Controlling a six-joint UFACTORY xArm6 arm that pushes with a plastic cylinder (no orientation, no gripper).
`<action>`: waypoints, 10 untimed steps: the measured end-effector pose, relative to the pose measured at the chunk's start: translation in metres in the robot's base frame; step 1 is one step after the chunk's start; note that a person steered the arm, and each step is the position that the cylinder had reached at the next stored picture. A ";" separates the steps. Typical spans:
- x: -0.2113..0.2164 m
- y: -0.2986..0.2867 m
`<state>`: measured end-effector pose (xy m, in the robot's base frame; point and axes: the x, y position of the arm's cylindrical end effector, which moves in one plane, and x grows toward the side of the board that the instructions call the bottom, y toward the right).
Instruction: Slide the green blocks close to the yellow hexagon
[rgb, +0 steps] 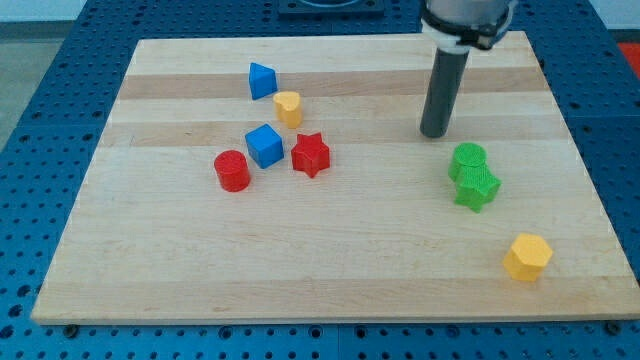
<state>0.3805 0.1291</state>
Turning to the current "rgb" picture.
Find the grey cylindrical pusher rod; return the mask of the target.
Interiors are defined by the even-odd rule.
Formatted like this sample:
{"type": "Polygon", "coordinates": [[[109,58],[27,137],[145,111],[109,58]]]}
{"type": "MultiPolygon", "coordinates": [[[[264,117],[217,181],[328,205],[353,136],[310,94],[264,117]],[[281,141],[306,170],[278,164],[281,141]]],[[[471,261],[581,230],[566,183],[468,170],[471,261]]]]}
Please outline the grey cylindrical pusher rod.
{"type": "Polygon", "coordinates": [[[468,54],[437,49],[419,127],[424,136],[441,138],[446,134],[468,54]]]}

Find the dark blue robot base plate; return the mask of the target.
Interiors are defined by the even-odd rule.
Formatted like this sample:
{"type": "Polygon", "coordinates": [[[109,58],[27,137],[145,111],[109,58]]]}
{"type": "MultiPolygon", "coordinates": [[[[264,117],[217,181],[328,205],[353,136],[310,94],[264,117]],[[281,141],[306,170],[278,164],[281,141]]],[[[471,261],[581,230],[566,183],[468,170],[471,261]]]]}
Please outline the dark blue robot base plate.
{"type": "Polygon", "coordinates": [[[302,16],[381,16],[385,11],[383,0],[278,0],[279,17],[302,16]]]}

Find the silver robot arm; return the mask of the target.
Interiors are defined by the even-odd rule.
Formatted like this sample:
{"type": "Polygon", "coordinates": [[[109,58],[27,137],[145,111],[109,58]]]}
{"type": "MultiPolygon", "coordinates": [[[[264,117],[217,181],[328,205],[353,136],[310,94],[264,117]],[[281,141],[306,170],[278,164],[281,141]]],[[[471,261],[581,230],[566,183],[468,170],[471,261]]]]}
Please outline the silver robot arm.
{"type": "Polygon", "coordinates": [[[470,51],[489,51],[501,41],[517,4],[517,0],[424,2],[424,30],[436,44],[420,122],[424,136],[441,138],[446,134],[470,51]]]}

